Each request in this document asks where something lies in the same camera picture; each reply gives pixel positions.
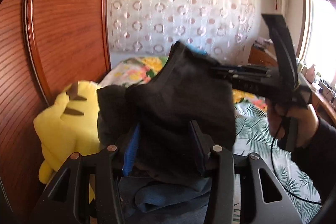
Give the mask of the person right hand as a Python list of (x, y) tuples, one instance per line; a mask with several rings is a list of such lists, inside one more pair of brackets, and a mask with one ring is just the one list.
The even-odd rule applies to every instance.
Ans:
[(282, 139), (294, 122), (296, 133), (296, 147), (306, 147), (313, 139), (319, 126), (319, 119), (312, 104), (306, 108), (299, 106), (285, 106), (275, 104), (266, 99), (269, 133), (278, 140)]

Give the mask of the right forearm dark sleeve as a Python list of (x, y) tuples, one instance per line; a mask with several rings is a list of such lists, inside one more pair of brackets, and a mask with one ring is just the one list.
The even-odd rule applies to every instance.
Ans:
[(335, 128), (322, 118), (314, 137), (306, 147), (296, 148), (291, 160), (305, 172), (325, 202), (335, 186)]

